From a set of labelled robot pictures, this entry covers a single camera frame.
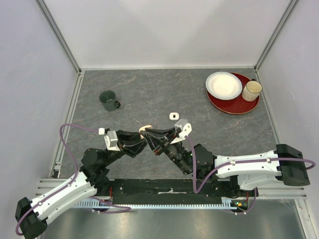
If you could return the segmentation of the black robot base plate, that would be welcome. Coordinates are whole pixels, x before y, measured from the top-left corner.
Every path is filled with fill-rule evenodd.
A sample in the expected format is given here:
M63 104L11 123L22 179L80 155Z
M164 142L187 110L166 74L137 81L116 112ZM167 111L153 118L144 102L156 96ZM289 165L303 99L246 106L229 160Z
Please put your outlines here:
M199 193L191 179L114 179L97 191L110 196L118 205L191 205L221 204L222 198L258 197L258 190L241 190L232 180L208 181Z

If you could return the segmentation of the white earbud charging case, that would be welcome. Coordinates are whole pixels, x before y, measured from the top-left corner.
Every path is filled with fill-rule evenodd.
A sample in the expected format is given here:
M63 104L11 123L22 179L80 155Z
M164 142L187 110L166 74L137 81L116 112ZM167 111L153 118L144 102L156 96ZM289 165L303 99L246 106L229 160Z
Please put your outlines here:
M170 113L169 114L169 119L173 121L179 120L179 113Z

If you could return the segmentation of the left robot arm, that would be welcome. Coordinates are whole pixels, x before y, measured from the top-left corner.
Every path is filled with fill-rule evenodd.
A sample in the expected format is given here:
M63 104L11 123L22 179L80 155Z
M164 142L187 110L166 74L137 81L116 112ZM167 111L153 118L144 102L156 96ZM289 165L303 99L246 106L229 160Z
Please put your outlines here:
M147 145L139 132L108 128L99 128L95 132L104 137L106 149L87 149L82 166L76 166L69 179L39 197L31 200L24 197L18 201L15 213L15 233L18 236L35 239L77 203L96 194L106 195L110 188L107 166L124 155L136 157Z

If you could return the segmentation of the beige earbud charging case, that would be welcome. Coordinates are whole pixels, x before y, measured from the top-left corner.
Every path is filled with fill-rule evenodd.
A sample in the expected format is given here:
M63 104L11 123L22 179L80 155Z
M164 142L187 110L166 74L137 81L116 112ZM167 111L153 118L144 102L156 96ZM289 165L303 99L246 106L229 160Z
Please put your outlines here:
M152 128L153 128L152 125L145 125L145 126L140 127L140 129L139 129L140 139L144 139L142 132L146 131L146 129L152 129Z

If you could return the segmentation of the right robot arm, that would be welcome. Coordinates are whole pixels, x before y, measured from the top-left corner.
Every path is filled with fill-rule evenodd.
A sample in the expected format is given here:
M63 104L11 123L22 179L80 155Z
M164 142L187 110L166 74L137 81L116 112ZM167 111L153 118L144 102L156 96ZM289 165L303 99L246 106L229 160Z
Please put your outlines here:
M185 175L192 174L193 190L198 193L209 178L229 178L228 190L234 196L261 185L281 181L286 186L310 185L308 167L315 163L287 145L278 144L275 150L243 156L213 155L201 144L191 144L187 151L182 142L190 140L190 126L167 130L145 128L140 131L155 155L164 153Z

